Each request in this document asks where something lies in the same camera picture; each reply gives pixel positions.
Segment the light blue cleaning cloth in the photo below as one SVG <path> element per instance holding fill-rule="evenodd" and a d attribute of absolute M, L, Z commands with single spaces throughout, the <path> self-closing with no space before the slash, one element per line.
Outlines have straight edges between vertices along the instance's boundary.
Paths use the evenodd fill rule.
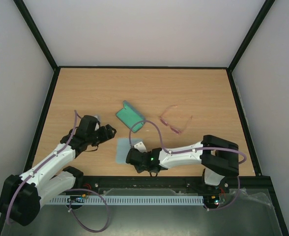
<path fill-rule="evenodd" d="M 119 138 L 116 146 L 116 163 L 126 164 L 126 157 L 130 150 L 130 143 L 128 138 Z"/>

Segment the grey green glasses case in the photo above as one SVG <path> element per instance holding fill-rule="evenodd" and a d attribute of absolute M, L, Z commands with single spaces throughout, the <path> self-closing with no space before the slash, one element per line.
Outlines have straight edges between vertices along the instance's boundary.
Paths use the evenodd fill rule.
<path fill-rule="evenodd" d="M 123 107 L 116 113 L 116 117 L 133 133 L 137 133 L 145 124 L 145 117 L 128 101 L 123 101 Z"/>

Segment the pink transparent sunglasses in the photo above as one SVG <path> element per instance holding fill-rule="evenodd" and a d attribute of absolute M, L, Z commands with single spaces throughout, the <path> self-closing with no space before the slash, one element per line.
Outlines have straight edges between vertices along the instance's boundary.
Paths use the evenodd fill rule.
<path fill-rule="evenodd" d="M 168 106 L 159 116 L 160 122 L 170 128 L 170 130 L 180 135 L 190 124 L 193 116 L 186 114 L 178 105 Z"/>

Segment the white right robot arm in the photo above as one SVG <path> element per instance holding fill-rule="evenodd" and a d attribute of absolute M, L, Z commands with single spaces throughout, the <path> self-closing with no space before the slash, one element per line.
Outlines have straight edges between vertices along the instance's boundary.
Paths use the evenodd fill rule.
<path fill-rule="evenodd" d="M 205 167 L 202 188 L 211 193 L 225 177 L 239 176 L 238 144 L 212 135 L 190 146 L 178 148 L 154 148 L 151 151 L 137 143 L 129 149 L 126 164 L 132 165 L 137 173 L 158 174 L 177 166 L 202 165 Z"/>

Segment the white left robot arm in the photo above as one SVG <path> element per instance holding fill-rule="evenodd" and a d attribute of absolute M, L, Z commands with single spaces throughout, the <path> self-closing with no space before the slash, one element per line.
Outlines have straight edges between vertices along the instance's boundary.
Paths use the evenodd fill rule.
<path fill-rule="evenodd" d="M 85 115 L 75 120 L 73 128 L 63 136 L 54 150 L 36 166 L 20 175 L 10 175 L 0 195 L 0 213 L 7 224 L 30 224 L 41 208 L 62 192 L 76 191 L 83 184 L 84 173 L 69 163 L 89 146 L 114 138 L 116 130 L 109 124 L 102 126 L 97 116 Z"/>

